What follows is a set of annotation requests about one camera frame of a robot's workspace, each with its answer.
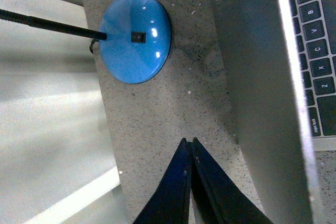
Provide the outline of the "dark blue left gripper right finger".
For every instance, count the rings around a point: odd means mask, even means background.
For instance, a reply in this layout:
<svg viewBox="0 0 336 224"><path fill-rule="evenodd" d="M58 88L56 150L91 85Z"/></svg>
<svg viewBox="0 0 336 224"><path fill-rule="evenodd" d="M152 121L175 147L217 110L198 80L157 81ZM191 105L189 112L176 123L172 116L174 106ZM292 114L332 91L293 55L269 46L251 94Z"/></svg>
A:
<svg viewBox="0 0 336 224"><path fill-rule="evenodd" d="M197 223L272 223L194 138L191 190Z"/></svg>

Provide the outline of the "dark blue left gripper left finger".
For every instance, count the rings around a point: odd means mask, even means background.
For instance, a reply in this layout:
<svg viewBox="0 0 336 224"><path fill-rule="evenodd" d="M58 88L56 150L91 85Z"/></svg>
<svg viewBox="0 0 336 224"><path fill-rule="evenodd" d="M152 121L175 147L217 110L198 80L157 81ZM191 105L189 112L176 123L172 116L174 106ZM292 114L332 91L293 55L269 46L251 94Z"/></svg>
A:
<svg viewBox="0 0 336 224"><path fill-rule="evenodd" d="M134 223L188 223L191 192L191 151L183 138L156 191Z"/></svg>

